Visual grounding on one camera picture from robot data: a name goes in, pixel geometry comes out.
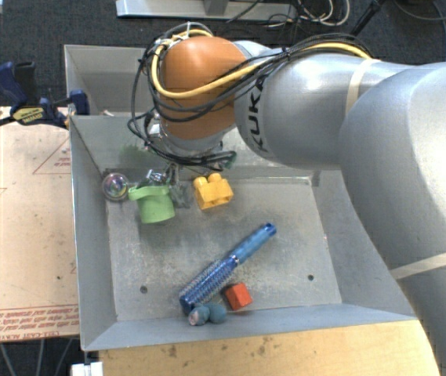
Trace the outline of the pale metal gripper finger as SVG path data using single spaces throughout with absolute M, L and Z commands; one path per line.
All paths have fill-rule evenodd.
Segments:
M 190 191 L 185 183 L 174 183 L 169 186 L 169 193 L 175 208 L 190 207 Z
M 165 185 L 165 174 L 150 169 L 145 177 L 144 186 L 164 186 L 164 185 Z

